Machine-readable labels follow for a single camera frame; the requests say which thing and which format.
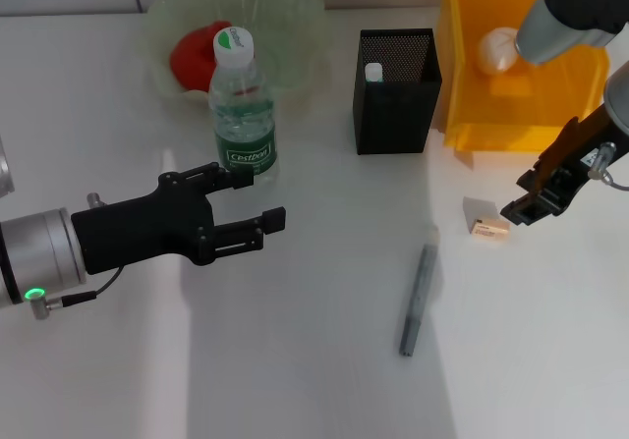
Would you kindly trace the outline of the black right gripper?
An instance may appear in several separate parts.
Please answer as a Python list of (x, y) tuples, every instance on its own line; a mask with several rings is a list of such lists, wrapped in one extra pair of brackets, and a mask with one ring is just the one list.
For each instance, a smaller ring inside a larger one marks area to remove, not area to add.
[(530, 226), (563, 213), (590, 179), (591, 164), (584, 159), (605, 143), (615, 146), (611, 164), (625, 156), (625, 133), (604, 105), (583, 121), (571, 119), (539, 161), (518, 178), (517, 185), (529, 193), (505, 205), (500, 215), (514, 225)]

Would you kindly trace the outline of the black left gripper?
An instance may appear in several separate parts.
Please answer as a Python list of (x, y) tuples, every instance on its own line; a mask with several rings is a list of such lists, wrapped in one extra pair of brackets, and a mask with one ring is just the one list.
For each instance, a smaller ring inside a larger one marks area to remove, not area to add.
[(214, 226), (206, 196), (252, 186), (251, 170), (229, 171), (218, 162), (159, 177), (145, 196), (77, 212), (71, 221), (86, 272), (95, 275), (164, 254), (178, 254), (195, 265), (262, 250), (264, 237), (281, 232), (286, 209)]

